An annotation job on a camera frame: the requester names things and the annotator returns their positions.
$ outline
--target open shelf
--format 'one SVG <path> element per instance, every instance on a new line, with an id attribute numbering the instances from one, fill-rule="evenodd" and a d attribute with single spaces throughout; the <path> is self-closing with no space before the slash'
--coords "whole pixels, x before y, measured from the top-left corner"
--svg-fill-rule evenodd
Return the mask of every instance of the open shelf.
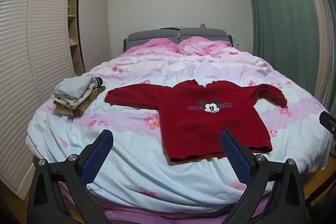
<path id="1" fill-rule="evenodd" d="M 68 35 L 69 39 L 72 39 L 75 42 L 71 43 L 69 47 L 71 51 L 73 70 L 75 71 L 75 74 L 77 76 L 80 76 L 84 73 L 84 67 L 82 62 L 76 17 L 77 17 L 77 0 L 68 0 Z"/>

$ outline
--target bed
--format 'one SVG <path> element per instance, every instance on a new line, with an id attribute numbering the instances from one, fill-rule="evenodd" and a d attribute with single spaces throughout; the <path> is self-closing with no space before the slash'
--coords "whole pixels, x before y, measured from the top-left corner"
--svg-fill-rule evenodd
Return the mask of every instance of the bed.
<path id="1" fill-rule="evenodd" d="M 283 109 L 265 99 L 255 105 L 273 147 L 265 156 L 280 162 L 293 158 L 302 174 L 327 165 L 333 137 L 319 123 L 324 107 L 263 59 L 233 48 L 225 31 L 183 28 L 139 32 L 129 35 L 124 49 L 120 57 L 86 73 L 102 77 L 106 90 L 82 117 L 57 115 L 49 99 L 37 109 L 26 139 L 36 156 L 56 162 L 79 154 L 103 129 L 111 130 L 115 138 L 112 152 L 95 182 L 87 186 L 110 219 L 187 224 L 190 218 L 193 223 L 199 218 L 199 223 L 221 223 L 246 188 L 226 158 L 169 162 L 156 111 L 104 102 L 109 90 L 121 86 L 174 86 L 192 79 L 200 85 L 216 80 L 240 86 L 274 85 L 282 90 L 289 107 Z M 265 193 L 271 188 L 269 183 Z"/>

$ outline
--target louvered door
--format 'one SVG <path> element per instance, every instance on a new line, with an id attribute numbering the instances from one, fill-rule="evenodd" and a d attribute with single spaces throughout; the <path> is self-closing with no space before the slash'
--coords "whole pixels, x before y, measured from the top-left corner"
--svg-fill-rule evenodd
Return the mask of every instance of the louvered door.
<path id="1" fill-rule="evenodd" d="M 21 199 L 34 173 L 27 126 L 41 105 L 28 54 L 27 6 L 28 0 L 0 0 L 0 178 Z"/>
<path id="2" fill-rule="evenodd" d="M 42 100 L 50 97 L 57 83 L 74 76 L 67 11 L 68 0 L 29 0 L 27 39 Z"/>
<path id="3" fill-rule="evenodd" d="M 110 60 L 107 0 L 78 0 L 80 44 L 85 71 Z"/>

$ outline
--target purple bed sheet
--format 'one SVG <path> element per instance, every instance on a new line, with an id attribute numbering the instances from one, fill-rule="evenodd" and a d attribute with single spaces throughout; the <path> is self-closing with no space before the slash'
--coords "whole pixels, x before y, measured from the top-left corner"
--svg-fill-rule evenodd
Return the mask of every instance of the purple bed sheet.
<path id="1" fill-rule="evenodd" d="M 63 194 L 74 204 L 65 183 L 59 183 Z M 263 212 L 269 195 L 263 196 L 253 216 Z M 128 207 L 94 196 L 95 201 L 109 220 L 123 220 L 139 224 L 221 224 L 234 204 L 212 213 L 162 213 L 142 208 Z"/>

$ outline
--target gray headboard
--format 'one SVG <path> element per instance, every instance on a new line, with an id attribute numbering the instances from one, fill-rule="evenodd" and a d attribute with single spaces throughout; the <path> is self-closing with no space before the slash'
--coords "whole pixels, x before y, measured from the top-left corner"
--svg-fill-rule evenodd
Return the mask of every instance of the gray headboard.
<path id="1" fill-rule="evenodd" d="M 231 42 L 232 37 L 225 31 L 211 28 L 182 28 L 179 30 L 158 29 L 143 32 L 131 33 L 127 39 L 124 40 L 124 52 L 128 49 L 142 45 L 153 38 L 168 38 L 176 44 L 190 37 L 204 37 L 211 41 L 223 40 Z"/>

